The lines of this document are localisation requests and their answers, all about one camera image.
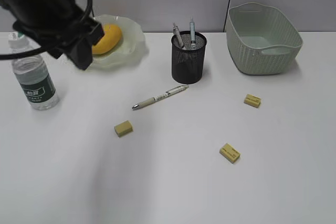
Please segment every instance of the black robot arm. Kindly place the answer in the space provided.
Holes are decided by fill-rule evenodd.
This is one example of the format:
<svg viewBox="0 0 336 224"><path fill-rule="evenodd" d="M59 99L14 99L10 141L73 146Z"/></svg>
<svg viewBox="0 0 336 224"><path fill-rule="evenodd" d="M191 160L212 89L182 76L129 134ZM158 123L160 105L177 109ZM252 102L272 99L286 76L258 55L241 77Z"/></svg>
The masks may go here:
<svg viewBox="0 0 336 224"><path fill-rule="evenodd" d="M17 21L13 28L41 45L40 48L11 55L0 60L33 56L47 51L54 58L66 54L76 67L86 69L92 63L92 45L104 36L102 26L92 19L92 0L85 11L75 0L0 0Z"/></svg>

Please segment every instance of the yellow mango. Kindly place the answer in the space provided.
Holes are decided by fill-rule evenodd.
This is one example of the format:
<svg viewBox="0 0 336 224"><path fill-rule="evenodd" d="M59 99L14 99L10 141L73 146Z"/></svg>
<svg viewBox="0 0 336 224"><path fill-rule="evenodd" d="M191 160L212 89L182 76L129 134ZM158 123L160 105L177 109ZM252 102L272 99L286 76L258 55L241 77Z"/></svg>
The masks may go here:
<svg viewBox="0 0 336 224"><path fill-rule="evenodd" d="M115 24L106 24L103 26L103 30L105 35L95 46L92 46L92 54L94 55L102 55L110 51L122 37L120 27Z"/></svg>

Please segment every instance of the pen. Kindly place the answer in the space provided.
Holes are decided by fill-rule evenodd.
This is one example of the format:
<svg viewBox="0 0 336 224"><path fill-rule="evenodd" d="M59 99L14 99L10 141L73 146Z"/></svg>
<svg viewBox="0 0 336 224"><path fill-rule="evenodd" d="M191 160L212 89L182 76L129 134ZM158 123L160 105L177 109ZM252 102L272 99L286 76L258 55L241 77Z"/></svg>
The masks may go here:
<svg viewBox="0 0 336 224"><path fill-rule="evenodd" d="M191 48L195 49L196 48L195 23L194 23L193 17L191 17L191 20L190 20L190 37L191 37Z"/></svg>
<svg viewBox="0 0 336 224"><path fill-rule="evenodd" d="M176 35L177 38L177 42L179 43L179 46L183 49L186 50L181 34L180 34L180 30L178 29L179 27L176 25L176 23L173 23L174 28L173 28L173 34Z"/></svg>
<svg viewBox="0 0 336 224"><path fill-rule="evenodd" d="M167 97L170 97L170 96L172 96L172 95L174 95L174 94L180 93L180 92L186 90L187 88L189 88L188 85L178 86L178 87L176 87L176 88L173 88L173 89L171 89L171 90L166 91L164 94L159 95L158 97L152 97L152 98L150 98L150 99L148 99L148 100L145 100L145 101L143 101L143 102L139 102L138 104L134 105L134 106L132 107L132 109L133 109L133 110L141 109L141 108L143 108L143 107L146 107L146 106L148 106L148 105L151 105L151 104L153 104L153 103L156 103L156 102L158 102L158 101L161 101L161 100L163 100L163 99L165 99L165 98L167 98Z"/></svg>

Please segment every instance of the yellow eraser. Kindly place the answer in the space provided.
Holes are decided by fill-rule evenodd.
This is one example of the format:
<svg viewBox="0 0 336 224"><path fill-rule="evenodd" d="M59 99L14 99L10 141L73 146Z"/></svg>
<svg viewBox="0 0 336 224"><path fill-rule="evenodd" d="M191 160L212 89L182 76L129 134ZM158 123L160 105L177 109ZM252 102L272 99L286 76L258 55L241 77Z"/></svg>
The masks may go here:
<svg viewBox="0 0 336 224"><path fill-rule="evenodd" d="M248 94L244 100L244 103L253 106L255 108L258 108L260 106L260 101L261 101L260 98Z"/></svg>
<svg viewBox="0 0 336 224"><path fill-rule="evenodd" d="M236 162L240 157L240 153L237 152L231 145L225 144L219 151L224 157L226 157L231 163Z"/></svg>
<svg viewBox="0 0 336 224"><path fill-rule="evenodd" d="M130 133L133 131L132 124L129 121L123 122L117 126L114 127L114 130L118 137L124 136L127 133Z"/></svg>

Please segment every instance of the bottle cap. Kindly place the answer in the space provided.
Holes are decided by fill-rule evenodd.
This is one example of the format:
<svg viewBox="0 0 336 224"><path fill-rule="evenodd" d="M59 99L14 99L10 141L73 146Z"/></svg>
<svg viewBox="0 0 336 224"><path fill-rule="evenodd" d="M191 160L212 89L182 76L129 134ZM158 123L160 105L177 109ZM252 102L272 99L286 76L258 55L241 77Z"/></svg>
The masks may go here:
<svg viewBox="0 0 336 224"><path fill-rule="evenodd" d="M18 32L14 31L8 35L9 46L13 49L25 48L29 46L29 40L24 35L19 35Z"/></svg>

